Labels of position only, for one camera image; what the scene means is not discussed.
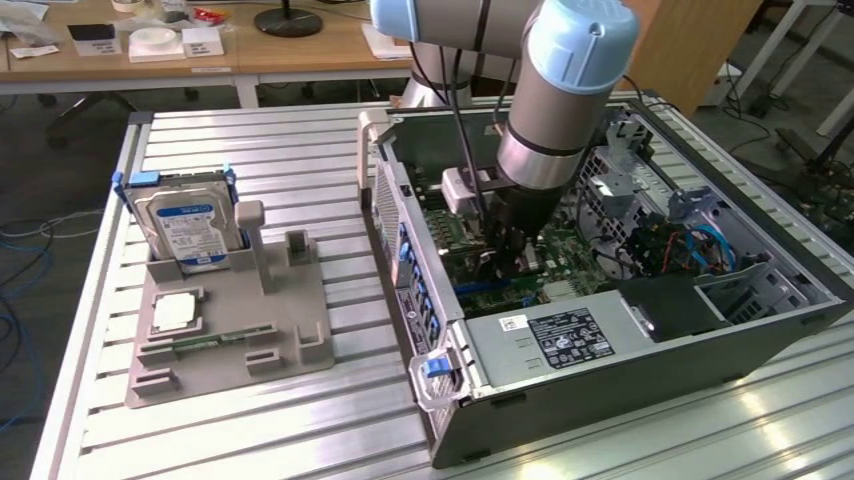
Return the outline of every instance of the wooden desk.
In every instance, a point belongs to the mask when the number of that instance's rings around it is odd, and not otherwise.
[[[656,90],[689,115],[760,0],[624,2],[641,26],[629,75],[641,88]],[[274,5],[229,5],[234,31],[222,35],[225,56],[142,64],[130,64],[126,55],[81,58],[73,50],[66,24],[126,17],[112,10],[106,0],[50,4],[46,22],[65,39],[61,52],[7,59],[5,72],[0,63],[0,94],[233,85],[240,105],[254,108],[258,83],[408,77],[408,61],[385,62],[370,55],[361,35],[362,21],[324,11],[366,17],[365,5],[330,6],[305,0],[294,3],[322,17],[318,34],[298,39],[265,35],[254,28],[253,19],[257,12]],[[17,40],[7,43],[16,46]],[[126,50],[126,38],[122,47]]]
[[[628,75],[640,88],[653,89],[689,116],[761,0],[623,2],[637,14],[641,27]]]
[[[130,63],[126,58],[128,34],[121,34],[121,55],[80,57],[66,25],[110,22],[129,15],[117,13],[105,0],[80,0],[76,4],[50,4],[45,22],[62,37],[60,52],[42,57],[0,63],[0,94],[32,94],[136,90],[152,88],[232,85],[240,106],[257,108],[258,83],[402,78],[409,62],[384,62],[370,55],[361,34],[362,21],[334,15],[324,9],[366,16],[365,5],[317,4],[322,31],[306,38],[285,39],[262,34],[253,25],[257,12],[274,5],[228,5],[233,29],[222,34],[224,56],[150,63]],[[20,45],[6,40],[7,47]]]
[[[74,50],[68,25],[86,24],[120,20],[132,15],[121,14],[112,9],[104,0],[80,0],[72,4],[50,4],[45,22],[61,37],[60,52],[36,58],[9,59],[9,72],[2,80],[40,81],[54,80],[92,80],[192,76],[193,69],[204,68],[206,74],[210,69],[220,69],[229,74],[237,68],[237,35],[225,32],[221,35],[225,55],[190,58],[169,62],[130,63],[128,60],[128,33],[120,32],[121,54],[96,57],[80,57]],[[16,38],[7,40],[9,48],[21,45]]]
[[[2,52],[0,52],[0,75],[9,71],[9,57],[11,56],[9,49],[5,47],[5,43],[5,38],[0,38],[0,48],[2,48]]]
[[[366,5],[325,6],[369,17]],[[409,60],[378,61],[361,34],[361,20],[308,7],[322,18],[322,30],[304,38],[278,38],[253,27],[254,15],[274,5],[240,5],[236,21],[241,73],[364,71],[409,68]]]

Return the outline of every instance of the blue hard drive label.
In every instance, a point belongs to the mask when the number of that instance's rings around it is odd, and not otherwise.
[[[161,208],[157,210],[160,217],[177,217],[180,215],[193,215],[197,213],[209,213],[213,211],[213,205],[189,205],[186,207]]]
[[[157,209],[157,221],[174,259],[182,265],[201,266],[225,260],[222,234],[210,222],[212,205],[186,205]]]

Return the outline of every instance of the white sticker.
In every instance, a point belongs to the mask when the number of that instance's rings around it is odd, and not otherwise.
[[[174,259],[201,265],[220,261],[225,255],[221,232],[210,226],[216,211],[210,205],[161,208],[157,221],[162,227]]]
[[[36,47],[36,48],[10,48],[9,52],[14,55],[14,58],[28,58],[28,57],[40,57],[41,55],[46,55],[49,53],[58,52],[58,48],[53,45],[48,45],[46,47]]]
[[[525,315],[513,315],[512,317],[504,317],[497,319],[501,324],[501,330],[509,332],[528,326],[528,317]]]
[[[230,67],[194,67],[189,71],[192,73],[230,73]]]

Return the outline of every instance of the hard drive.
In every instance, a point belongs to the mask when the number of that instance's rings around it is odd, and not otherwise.
[[[184,273],[228,267],[229,251],[246,248],[234,223],[230,169],[194,174],[138,172],[126,184],[113,176],[122,198],[145,235],[156,260],[174,259]]]

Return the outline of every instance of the red object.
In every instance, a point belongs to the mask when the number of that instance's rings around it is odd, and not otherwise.
[[[196,20],[201,20],[202,22],[209,23],[210,26],[218,25],[228,19],[228,12],[222,10],[193,7],[192,11]]]

